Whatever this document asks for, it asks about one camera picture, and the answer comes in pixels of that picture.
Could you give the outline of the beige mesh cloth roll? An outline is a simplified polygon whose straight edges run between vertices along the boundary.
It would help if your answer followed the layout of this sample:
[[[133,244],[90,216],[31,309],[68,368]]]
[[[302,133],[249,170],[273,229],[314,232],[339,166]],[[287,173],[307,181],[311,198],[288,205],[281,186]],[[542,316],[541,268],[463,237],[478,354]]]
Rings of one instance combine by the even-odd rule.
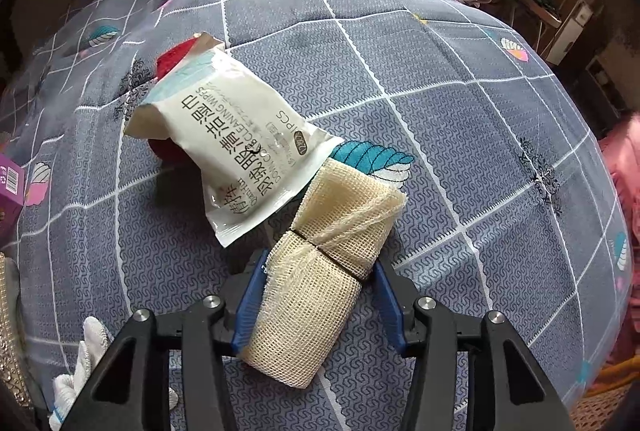
[[[406,203],[399,189],[326,160],[268,255],[262,305],[243,361],[291,388],[307,388]]]

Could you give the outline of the white cleaning wipes pack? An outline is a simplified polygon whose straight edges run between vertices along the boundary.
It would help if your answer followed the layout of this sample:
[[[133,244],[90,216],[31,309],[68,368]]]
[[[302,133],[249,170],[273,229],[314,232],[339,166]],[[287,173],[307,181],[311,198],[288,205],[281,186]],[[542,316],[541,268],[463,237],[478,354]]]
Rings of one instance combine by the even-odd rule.
[[[137,105],[126,135],[169,139],[201,171],[205,214],[222,247],[298,195],[341,144],[207,33]]]

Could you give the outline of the white blue sock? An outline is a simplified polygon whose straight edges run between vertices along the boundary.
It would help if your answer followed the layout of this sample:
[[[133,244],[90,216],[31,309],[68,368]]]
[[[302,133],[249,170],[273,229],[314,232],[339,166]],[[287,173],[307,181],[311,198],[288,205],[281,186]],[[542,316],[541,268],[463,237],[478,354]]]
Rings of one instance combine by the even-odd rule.
[[[54,404],[49,416],[49,427],[54,431],[61,429],[77,396],[113,341],[106,326],[94,316],[85,318],[82,331],[84,337],[78,343],[74,372],[71,375],[67,373],[58,375],[52,381]]]

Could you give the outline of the gold ornate tissue box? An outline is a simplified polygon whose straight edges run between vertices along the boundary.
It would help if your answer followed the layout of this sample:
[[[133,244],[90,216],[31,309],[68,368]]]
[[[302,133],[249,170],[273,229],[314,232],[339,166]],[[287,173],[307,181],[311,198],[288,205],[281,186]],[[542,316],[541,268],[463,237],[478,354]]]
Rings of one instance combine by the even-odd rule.
[[[17,300],[20,294],[17,268],[1,253],[1,381],[23,408],[32,407],[25,380],[23,347],[17,324]]]

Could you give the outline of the purple cardboard box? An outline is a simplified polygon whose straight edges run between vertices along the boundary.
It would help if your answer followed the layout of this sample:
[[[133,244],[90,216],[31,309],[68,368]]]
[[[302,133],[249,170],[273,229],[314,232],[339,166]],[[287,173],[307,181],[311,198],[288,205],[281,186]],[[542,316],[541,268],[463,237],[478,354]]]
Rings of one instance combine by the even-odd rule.
[[[20,216],[25,198],[25,172],[4,154],[0,154],[0,237],[6,241]]]

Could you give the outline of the pink towel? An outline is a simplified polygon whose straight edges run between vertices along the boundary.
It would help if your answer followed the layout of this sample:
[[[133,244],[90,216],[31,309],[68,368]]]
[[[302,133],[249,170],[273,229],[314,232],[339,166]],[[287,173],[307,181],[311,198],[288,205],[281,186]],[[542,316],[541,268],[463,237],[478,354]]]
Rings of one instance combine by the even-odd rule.
[[[625,362],[639,353],[639,113],[629,113],[599,142],[629,233],[631,282],[620,334],[608,361]]]

